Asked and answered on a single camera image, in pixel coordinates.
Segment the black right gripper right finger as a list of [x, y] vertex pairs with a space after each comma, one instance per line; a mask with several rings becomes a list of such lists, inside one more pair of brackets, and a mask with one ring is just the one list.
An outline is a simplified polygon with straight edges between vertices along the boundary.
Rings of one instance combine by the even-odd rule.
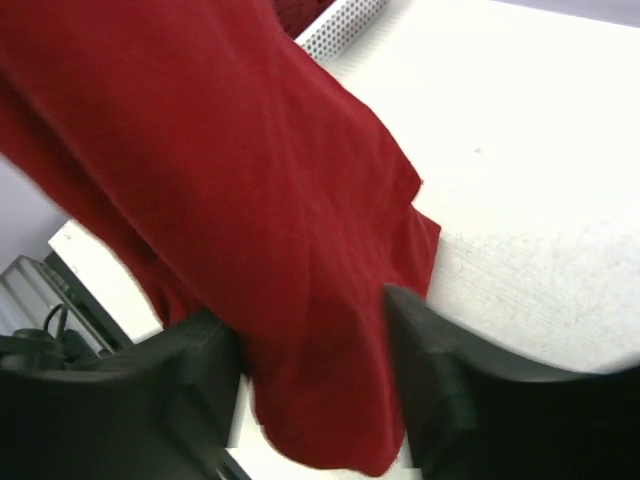
[[541, 363], [384, 290], [413, 466], [425, 479], [635, 479], [639, 367]]

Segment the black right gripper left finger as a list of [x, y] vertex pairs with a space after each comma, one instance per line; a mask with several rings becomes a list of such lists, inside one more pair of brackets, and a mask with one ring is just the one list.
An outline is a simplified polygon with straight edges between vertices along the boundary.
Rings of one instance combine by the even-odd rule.
[[5, 479], [237, 479], [235, 332], [207, 311], [119, 352], [64, 362], [47, 333], [1, 340]]

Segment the red t-shirt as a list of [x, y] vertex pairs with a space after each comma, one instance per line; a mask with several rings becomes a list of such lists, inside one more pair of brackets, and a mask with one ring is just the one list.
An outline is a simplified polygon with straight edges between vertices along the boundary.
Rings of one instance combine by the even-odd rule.
[[128, 267], [165, 325], [241, 336], [264, 434], [378, 477], [404, 426], [382, 293], [440, 227], [379, 118], [271, 1], [5, 1], [1, 151]]

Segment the white perforated plastic basket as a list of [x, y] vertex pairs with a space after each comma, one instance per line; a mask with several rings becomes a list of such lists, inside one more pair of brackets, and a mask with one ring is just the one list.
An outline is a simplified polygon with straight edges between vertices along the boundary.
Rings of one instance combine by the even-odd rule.
[[326, 64], [342, 54], [380, 16], [388, 0], [335, 1], [296, 39], [314, 61]]

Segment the dark red crumpled shirt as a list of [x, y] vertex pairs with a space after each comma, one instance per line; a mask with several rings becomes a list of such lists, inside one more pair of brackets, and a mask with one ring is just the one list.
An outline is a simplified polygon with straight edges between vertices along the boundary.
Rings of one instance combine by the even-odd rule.
[[272, 0], [278, 20], [284, 31], [297, 38], [334, 0]]

